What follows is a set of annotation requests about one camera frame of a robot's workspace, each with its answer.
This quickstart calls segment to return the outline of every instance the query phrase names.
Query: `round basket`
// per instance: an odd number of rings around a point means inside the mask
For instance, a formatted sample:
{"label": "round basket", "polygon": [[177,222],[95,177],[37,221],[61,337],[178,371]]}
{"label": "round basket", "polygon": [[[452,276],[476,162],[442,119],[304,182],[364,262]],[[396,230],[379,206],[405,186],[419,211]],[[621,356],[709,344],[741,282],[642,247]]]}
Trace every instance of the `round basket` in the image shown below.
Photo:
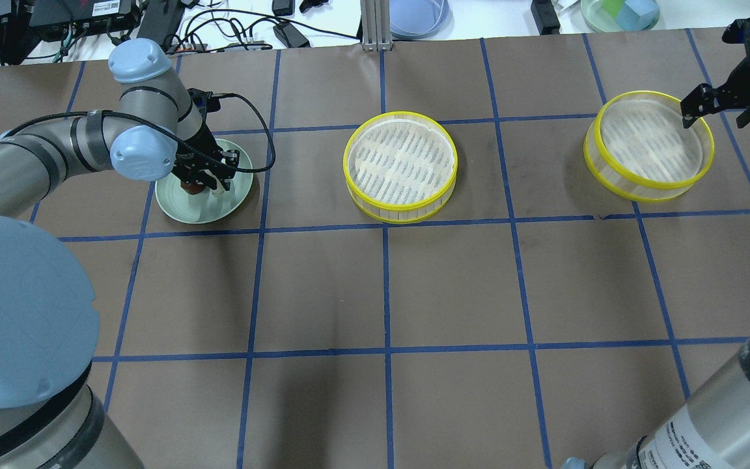
{"label": "round basket", "polygon": [[696,184],[714,162],[704,119],[682,127],[679,100],[661,92],[625,92],[601,107],[583,156],[608,190],[637,202],[663,202]]}
{"label": "round basket", "polygon": [[387,223],[414,223],[445,205],[456,184],[456,145],[438,122],[408,111],[375,116],[343,152],[355,204]]}

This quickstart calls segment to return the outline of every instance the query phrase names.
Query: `sticker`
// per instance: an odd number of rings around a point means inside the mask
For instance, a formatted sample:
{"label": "sticker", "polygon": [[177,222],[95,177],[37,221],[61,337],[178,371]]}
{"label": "sticker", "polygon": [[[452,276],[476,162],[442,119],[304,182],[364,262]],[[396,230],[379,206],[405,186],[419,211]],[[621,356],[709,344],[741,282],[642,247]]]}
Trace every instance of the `sticker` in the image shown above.
{"label": "sticker", "polygon": [[109,2],[97,2],[92,8],[92,17],[101,15],[113,15],[120,11],[120,0],[110,0]]}
{"label": "sticker", "polygon": [[712,450],[682,406],[638,451],[642,469],[733,469]]}

